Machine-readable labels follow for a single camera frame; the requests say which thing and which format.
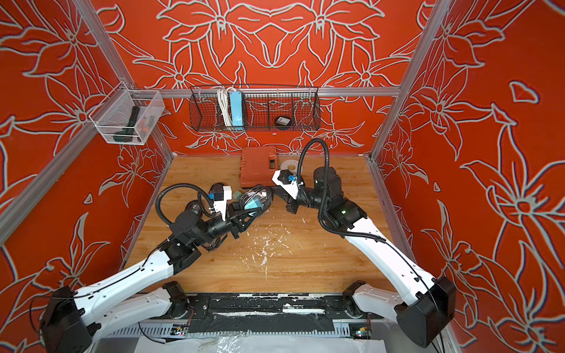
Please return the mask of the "aluminium horizontal back rail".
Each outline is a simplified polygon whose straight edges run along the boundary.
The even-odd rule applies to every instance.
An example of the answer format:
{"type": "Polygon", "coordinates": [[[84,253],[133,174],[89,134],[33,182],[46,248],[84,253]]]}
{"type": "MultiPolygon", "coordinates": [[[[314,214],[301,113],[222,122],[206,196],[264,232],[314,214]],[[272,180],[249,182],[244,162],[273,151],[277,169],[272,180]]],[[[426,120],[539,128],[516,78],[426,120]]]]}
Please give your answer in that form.
{"type": "MultiPolygon", "coordinates": [[[[347,88],[295,88],[295,87],[260,87],[260,88],[236,88],[243,94],[301,94],[315,93],[320,98],[335,97],[397,97],[400,94],[399,87],[347,87],[347,88]]],[[[192,94],[217,94],[219,88],[189,88],[189,89],[145,89],[132,90],[135,98],[151,99],[154,92],[159,92],[163,99],[188,99],[192,94]]]]}

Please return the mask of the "black round item in basket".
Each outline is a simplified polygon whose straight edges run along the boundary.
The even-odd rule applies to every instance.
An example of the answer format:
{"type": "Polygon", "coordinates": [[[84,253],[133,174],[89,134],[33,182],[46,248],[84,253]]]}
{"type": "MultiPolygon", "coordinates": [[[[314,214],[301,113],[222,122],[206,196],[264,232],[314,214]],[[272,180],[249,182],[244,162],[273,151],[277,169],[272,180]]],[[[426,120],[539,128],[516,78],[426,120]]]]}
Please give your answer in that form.
{"type": "Polygon", "coordinates": [[[292,126],[293,126],[292,118],[289,118],[287,116],[279,116],[275,119],[275,128],[276,129],[286,131],[286,130],[290,129],[292,126]]]}

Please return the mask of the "orange plastic tool case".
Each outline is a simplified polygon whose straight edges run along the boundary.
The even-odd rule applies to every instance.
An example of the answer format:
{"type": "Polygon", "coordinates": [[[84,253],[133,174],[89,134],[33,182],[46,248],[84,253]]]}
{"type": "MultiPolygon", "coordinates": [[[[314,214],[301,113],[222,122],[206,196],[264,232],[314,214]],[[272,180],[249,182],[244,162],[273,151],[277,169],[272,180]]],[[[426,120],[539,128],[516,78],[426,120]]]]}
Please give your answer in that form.
{"type": "Polygon", "coordinates": [[[274,146],[245,147],[241,154],[240,185],[242,188],[275,186],[272,178],[278,169],[274,146]]]}

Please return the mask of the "clear acrylic wall box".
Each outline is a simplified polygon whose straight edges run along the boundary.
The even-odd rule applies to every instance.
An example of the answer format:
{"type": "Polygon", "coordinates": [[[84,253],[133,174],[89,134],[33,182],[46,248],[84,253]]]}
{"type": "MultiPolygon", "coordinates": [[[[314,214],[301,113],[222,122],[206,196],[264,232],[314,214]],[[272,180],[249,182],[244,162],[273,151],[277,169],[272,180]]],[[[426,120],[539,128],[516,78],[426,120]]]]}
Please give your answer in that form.
{"type": "MultiPolygon", "coordinates": [[[[98,134],[100,134],[108,144],[142,146],[147,142],[157,122],[163,115],[165,103],[164,106],[162,106],[161,100],[159,99],[152,101],[148,106],[137,105],[140,107],[140,112],[136,125],[134,126],[135,134],[133,135],[133,140],[128,143],[118,143],[113,140],[113,135],[127,125],[132,107],[136,105],[127,94],[122,93],[120,98],[122,99],[122,103],[118,103],[117,112],[104,115],[99,120],[97,124],[98,127],[95,128],[98,134]]],[[[92,117],[94,110],[102,103],[102,100],[88,116],[92,123],[94,121],[92,117]]]]}

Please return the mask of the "white tape roll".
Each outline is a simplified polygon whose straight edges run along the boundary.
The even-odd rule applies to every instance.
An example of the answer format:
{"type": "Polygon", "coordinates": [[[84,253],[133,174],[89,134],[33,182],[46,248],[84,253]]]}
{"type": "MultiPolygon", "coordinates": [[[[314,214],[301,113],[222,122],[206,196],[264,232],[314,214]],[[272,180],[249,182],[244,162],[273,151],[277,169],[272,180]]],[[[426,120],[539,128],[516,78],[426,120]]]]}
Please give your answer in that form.
{"type": "Polygon", "coordinates": [[[285,160],[281,163],[280,169],[281,170],[288,170],[291,173],[297,173],[299,161],[298,160],[285,160]]]}

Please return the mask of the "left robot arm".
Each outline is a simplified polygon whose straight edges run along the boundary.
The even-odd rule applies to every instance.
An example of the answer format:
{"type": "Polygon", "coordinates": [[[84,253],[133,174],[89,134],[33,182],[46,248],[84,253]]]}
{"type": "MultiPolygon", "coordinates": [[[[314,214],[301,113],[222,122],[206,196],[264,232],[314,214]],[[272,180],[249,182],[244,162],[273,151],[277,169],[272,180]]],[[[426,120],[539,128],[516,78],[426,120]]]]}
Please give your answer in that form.
{"type": "Polygon", "coordinates": [[[190,267],[201,248],[220,244],[228,234],[238,237],[267,207],[259,202],[233,202],[219,216],[203,220],[186,209],[171,223],[171,235],[139,263],[92,285],[73,289],[65,285],[49,297],[39,323],[39,335],[48,352],[85,352],[123,327],[165,314],[184,316],[189,301],[184,290],[168,279],[190,267]],[[163,288],[140,297],[138,292],[157,282],[163,288]]]}

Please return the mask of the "aluminium frame post left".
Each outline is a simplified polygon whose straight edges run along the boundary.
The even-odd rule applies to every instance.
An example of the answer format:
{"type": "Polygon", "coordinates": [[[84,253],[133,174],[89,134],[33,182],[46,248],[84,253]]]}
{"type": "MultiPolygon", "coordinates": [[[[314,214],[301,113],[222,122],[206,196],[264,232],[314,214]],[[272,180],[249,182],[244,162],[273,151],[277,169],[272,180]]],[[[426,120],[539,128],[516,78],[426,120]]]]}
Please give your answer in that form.
{"type": "Polygon", "coordinates": [[[91,35],[93,35],[96,40],[99,49],[104,54],[107,63],[119,80],[119,83],[106,95],[102,103],[94,110],[92,117],[94,118],[93,123],[95,127],[98,127],[97,124],[104,115],[117,112],[118,103],[122,103],[122,99],[120,98],[122,93],[129,95],[136,105],[148,106],[152,101],[160,99],[161,105],[164,106],[163,100],[165,97],[163,94],[159,93],[158,90],[142,90],[137,87],[135,80],[132,78],[132,75],[122,60],[112,38],[107,33],[92,2],[73,1],[73,3],[82,20],[87,25],[91,35]]]}

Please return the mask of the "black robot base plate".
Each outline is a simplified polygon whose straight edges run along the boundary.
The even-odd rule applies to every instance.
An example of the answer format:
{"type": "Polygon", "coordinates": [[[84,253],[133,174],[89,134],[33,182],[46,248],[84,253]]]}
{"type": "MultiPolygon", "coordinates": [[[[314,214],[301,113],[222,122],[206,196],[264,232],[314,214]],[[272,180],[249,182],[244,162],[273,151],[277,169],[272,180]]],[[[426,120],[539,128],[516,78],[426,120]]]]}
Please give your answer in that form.
{"type": "Polygon", "coordinates": [[[165,314],[151,324],[178,324],[188,334],[330,334],[353,336],[380,317],[354,307],[342,294],[201,293],[189,294],[189,308],[178,318],[165,314]]]}

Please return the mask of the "green screwdriver in box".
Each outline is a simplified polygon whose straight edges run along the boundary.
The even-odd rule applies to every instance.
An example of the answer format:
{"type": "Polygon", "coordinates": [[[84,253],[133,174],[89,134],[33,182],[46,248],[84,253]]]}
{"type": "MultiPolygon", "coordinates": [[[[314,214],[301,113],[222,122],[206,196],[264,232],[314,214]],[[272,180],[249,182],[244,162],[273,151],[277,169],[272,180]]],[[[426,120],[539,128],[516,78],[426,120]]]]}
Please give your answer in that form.
{"type": "Polygon", "coordinates": [[[134,126],[138,120],[138,115],[140,112],[140,107],[134,105],[132,107],[131,113],[129,115],[129,119],[127,125],[120,129],[118,132],[115,132],[113,135],[113,140],[118,143],[128,143],[132,142],[133,135],[135,134],[134,126]]]}

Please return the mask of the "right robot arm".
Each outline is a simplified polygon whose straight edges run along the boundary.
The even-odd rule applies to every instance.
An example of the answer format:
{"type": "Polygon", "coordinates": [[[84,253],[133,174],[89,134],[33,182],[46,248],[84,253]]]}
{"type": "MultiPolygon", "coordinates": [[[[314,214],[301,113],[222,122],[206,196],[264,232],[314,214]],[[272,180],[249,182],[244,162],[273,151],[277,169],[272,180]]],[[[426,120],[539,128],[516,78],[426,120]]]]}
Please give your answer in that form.
{"type": "Polygon", "coordinates": [[[388,292],[356,282],[347,294],[354,306],[397,323],[419,347],[443,338],[443,329],[455,316],[456,286],[416,265],[389,241],[367,213],[344,196],[334,168],[316,169],[311,188],[289,170],[276,170],[272,181],[288,212],[296,213],[301,206],[318,210],[323,228],[359,249],[393,285],[394,291],[388,292]]]}

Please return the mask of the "aluminium frame post right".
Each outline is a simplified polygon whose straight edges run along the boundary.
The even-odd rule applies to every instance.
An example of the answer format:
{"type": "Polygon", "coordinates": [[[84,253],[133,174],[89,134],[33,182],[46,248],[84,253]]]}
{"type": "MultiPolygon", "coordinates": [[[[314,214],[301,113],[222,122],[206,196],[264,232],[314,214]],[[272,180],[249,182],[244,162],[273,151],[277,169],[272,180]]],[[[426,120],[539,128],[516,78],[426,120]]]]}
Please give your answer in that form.
{"type": "Polygon", "coordinates": [[[369,154],[369,160],[372,163],[377,161],[380,152],[383,150],[385,140],[391,132],[395,120],[400,114],[400,109],[408,99],[410,89],[416,81],[419,69],[422,67],[422,63],[424,63],[425,57],[431,49],[434,38],[443,19],[447,15],[451,3],[452,2],[450,0],[441,0],[435,3],[431,17],[429,17],[428,22],[422,31],[419,42],[413,53],[413,57],[408,65],[403,81],[401,82],[400,91],[391,104],[390,110],[384,122],[381,124],[380,132],[369,154]]]}

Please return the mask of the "green charger plug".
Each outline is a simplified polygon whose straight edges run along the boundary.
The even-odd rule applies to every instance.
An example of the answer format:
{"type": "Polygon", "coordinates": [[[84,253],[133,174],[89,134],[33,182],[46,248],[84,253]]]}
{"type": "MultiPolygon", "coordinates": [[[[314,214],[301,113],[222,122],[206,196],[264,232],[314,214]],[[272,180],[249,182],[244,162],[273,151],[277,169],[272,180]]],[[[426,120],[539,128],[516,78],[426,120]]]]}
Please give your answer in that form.
{"type": "Polygon", "coordinates": [[[234,201],[239,201],[244,194],[241,191],[233,191],[232,199],[234,201]]]}
{"type": "Polygon", "coordinates": [[[259,208],[259,209],[263,208],[263,204],[262,204],[262,201],[260,201],[260,197],[253,196],[251,198],[244,200],[244,209],[245,210],[256,209],[256,208],[259,208]]]}

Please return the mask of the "aluminium frame post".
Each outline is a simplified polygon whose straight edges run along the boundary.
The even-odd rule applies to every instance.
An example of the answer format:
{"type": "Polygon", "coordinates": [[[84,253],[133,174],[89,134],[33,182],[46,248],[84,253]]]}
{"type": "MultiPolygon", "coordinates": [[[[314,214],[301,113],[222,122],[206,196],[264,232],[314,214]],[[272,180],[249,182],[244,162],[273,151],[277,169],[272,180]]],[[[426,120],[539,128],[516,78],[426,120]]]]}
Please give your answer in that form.
{"type": "Polygon", "coordinates": [[[369,160],[372,163],[377,161],[380,152],[383,150],[385,140],[391,132],[395,120],[400,114],[400,109],[408,99],[410,89],[416,81],[419,69],[422,67],[422,63],[424,63],[425,57],[431,49],[434,38],[443,19],[447,15],[451,3],[452,2],[450,0],[441,0],[435,3],[431,17],[429,17],[428,22],[422,31],[419,42],[413,53],[413,57],[408,65],[403,81],[401,82],[400,91],[391,104],[390,110],[384,122],[381,124],[380,132],[369,154],[369,160]]]}
{"type": "Polygon", "coordinates": [[[93,35],[96,40],[99,49],[104,54],[107,63],[119,80],[119,83],[106,95],[102,103],[94,110],[92,117],[94,118],[93,123],[95,127],[98,127],[97,124],[104,115],[117,112],[118,103],[122,103],[122,99],[120,98],[122,93],[129,95],[136,105],[148,106],[152,101],[160,99],[161,105],[164,106],[163,100],[165,97],[163,94],[159,93],[158,90],[142,90],[137,87],[135,80],[132,78],[132,75],[122,60],[112,38],[107,33],[92,2],[73,1],[73,3],[82,20],[87,25],[91,35],[93,35]]]}

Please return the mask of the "blue power strip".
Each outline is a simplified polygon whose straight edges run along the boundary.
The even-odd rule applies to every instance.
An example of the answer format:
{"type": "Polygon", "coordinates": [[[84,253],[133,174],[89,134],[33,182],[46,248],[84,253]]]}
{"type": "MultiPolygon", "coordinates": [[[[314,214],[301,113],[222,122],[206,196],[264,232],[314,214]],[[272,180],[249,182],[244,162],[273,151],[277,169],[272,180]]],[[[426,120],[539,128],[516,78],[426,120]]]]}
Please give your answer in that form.
{"type": "Polygon", "coordinates": [[[241,92],[232,91],[230,92],[230,108],[232,116],[232,126],[236,130],[244,129],[244,119],[243,119],[243,96],[241,92]]]}

